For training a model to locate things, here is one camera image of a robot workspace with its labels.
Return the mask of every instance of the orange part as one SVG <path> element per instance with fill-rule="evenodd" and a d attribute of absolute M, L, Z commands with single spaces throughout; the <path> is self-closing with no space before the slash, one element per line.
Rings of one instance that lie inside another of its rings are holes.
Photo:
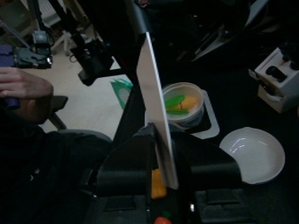
<path fill-rule="evenodd" d="M 167 195 L 163 177 L 159 169 L 153 170 L 153 199 L 162 199 Z"/>
<path fill-rule="evenodd" d="M 173 224 L 173 222 L 165 217 L 158 217 L 154 224 Z"/>

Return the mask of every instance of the white bowl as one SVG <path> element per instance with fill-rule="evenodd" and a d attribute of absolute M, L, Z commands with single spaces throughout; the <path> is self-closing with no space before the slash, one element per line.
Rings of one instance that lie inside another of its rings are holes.
<path fill-rule="evenodd" d="M 271 180 L 282 171 L 286 153 L 278 140 L 262 129 L 237 129 L 219 147 L 235 158 L 243 182 L 254 185 Z"/>
<path fill-rule="evenodd" d="M 171 115 L 167 113 L 169 122 L 177 123 L 182 127 L 193 128 L 199 125 L 205 112 L 202 89 L 190 82 L 178 82 L 163 89 L 163 99 L 167 101 L 177 95 L 194 96 L 197 104 L 186 115 Z"/>

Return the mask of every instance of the person's hand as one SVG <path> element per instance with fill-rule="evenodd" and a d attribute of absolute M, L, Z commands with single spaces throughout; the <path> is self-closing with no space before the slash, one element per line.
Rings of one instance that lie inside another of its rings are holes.
<path fill-rule="evenodd" d="M 14 112 L 31 123 L 43 123 L 53 111 L 53 84 L 14 67 L 0 67 L 0 97 L 19 98 Z"/>
<path fill-rule="evenodd" d="M 0 67 L 0 97 L 35 100 L 53 96 L 53 84 L 15 67 Z"/>

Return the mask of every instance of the person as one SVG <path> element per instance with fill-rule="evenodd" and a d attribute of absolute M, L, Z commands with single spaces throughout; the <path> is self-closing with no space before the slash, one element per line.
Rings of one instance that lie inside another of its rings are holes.
<path fill-rule="evenodd" d="M 53 84 L 15 67 L 0 67 L 0 223 L 83 223 L 90 195 L 81 190 L 86 169 L 98 169 L 111 142 L 39 126 L 51 113 Z M 4 98 L 21 99 L 6 108 Z"/>

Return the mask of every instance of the floor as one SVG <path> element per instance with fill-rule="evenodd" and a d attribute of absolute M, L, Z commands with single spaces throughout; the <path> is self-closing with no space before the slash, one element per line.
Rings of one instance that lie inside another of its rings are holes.
<path fill-rule="evenodd" d="M 127 77 L 118 75 L 98 78 L 95 83 L 87 87 L 79 78 L 81 64 L 70 61 L 70 57 L 65 55 L 63 45 L 59 46 L 53 57 L 54 64 L 51 69 L 26 70 L 53 83 L 57 95 L 67 95 L 70 97 L 65 109 L 58 112 L 58 116 L 69 129 L 101 131 L 114 139 L 123 109 L 111 81 L 118 78 L 127 80 Z M 47 132 L 57 130 L 50 121 L 42 127 Z"/>

